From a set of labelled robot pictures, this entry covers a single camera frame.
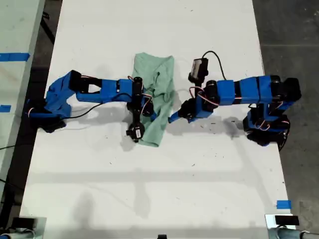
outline white table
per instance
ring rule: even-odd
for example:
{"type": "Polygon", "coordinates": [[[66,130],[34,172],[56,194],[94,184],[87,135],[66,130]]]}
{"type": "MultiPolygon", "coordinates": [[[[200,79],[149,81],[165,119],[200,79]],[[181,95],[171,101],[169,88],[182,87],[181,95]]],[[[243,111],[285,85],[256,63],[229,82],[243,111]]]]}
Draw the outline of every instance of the white table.
{"type": "MultiPolygon", "coordinates": [[[[211,49],[228,79],[263,75],[251,0],[65,0],[48,86],[72,69],[126,77],[143,51],[173,55],[177,110],[189,98],[193,59],[211,49]]],[[[208,78],[221,79],[208,57],[208,78]]],[[[68,102],[73,115],[93,105],[68,102]]],[[[268,238],[264,215],[290,211],[276,209],[287,199],[277,146],[258,146],[232,122],[247,111],[220,107],[206,120],[181,119],[159,148],[124,136],[129,113],[120,103],[53,134],[39,131],[20,215],[45,217],[46,239],[268,238]]]]}
{"type": "MultiPolygon", "coordinates": [[[[9,113],[0,113],[0,148],[14,145],[16,141],[43,8],[44,0],[0,0],[0,53],[31,55],[26,62],[0,62],[0,105],[11,105],[9,113]]],[[[0,150],[3,180],[13,150],[0,150]]],[[[4,183],[0,182],[0,197],[3,188],[4,183]]]]}

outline concrete floor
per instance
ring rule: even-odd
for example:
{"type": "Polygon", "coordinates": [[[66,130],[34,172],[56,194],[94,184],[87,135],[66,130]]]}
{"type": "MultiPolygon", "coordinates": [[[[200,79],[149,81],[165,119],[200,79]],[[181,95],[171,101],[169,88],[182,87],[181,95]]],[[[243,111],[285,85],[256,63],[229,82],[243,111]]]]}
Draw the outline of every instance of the concrete floor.
{"type": "MultiPolygon", "coordinates": [[[[300,218],[300,229],[319,233],[319,1],[253,0],[253,4],[265,73],[300,80],[303,97],[287,112],[292,128],[281,151],[281,161],[292,212],[300,218]]],[[[48,25],[54,33],[60,8],[60,0],[46,1],[48,25]]],[[[40,29],[27,95],[43,97],[52,49],[40,29]]],[[[34,142],[33,134],[25,120],[20,127],[19,144],[34,142]]],[[[14,152],[8,176],[11,183],[25,186],[32,149],[26,146],[23,155],[14,152]]]]}

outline blue tape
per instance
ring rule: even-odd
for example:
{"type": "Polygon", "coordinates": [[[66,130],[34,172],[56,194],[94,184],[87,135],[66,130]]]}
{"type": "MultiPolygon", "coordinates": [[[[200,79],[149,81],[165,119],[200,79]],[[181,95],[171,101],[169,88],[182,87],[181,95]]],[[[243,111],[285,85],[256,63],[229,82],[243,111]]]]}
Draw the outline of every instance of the blue tape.
{"type": "Polygon", "coordinates": [[[291,209],[291,201],[277,200],[277,209],[291,209]]]}
{"type": "Polygon", "coordinates": [[[29,53],[0,53],[0,61],[27,61],[29,53]]]}
{"type": "Polygon", "coordinates": [[[0,105],[0,113],[8,113],[11,110],[10,105],[0,105]]]}

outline green towel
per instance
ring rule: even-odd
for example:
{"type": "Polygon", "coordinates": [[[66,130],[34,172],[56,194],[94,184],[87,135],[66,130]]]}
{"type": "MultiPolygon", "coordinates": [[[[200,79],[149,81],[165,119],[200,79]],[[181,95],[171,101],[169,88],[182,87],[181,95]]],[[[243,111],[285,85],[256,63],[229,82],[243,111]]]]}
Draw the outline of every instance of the green towel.
{"type": "Polygon", "coordinates": [[[145,133],[140,144],[158,147],[163,138],[174,100],[174,58],[161,58],[139,53],[135,55],[133,77],[143,79],[146,93],[153,96],[154,111],[158,117],[151,122],[149,117],[141,116],[145,133]]]}

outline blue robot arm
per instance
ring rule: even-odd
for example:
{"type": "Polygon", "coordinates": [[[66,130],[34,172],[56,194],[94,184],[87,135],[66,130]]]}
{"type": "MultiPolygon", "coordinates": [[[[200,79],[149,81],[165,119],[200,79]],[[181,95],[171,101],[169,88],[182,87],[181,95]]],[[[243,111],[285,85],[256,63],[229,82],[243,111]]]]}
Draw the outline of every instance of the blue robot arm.
{"type": "Polygon", "coordinates": [[[221,80],[204,82],[208,59],[195,59],[188,79],[195,83],[195,96],[185,101],[168,122],[179,118],[188,122],[207,118],[219,106],[256,104],[243,120],[244,131],[250,140],[265,146],[277,142],[284,146],[290,129],[290,122],[283,112],[301,98],[298,79],[288,78],[281,82],[278,76],[250,77],[240,81],[221,80]]]}
{"type": "Polygon", "coordinates": [[[133,122],[127,135],[135,142],[143,137],[145,131],[140,115],[151,117],[152,120],[157,117],[152,100],[144,94],[142,78],[113,81],[70,71],[52,83],[45,99],[28,102],[27,113],[31,124],[36,128],[43,128],[46,132],[54,132],[66,126],[65,119],[80,117],[71,117],[71,106],[67,103],[67,99],[74,94],[78,101],[99,103],[94,107],[108,102],[126,102],[128,110],[133,114],[133,122]],[[100,90],[89,92],[91,85],[99,87],[100,90]]]}

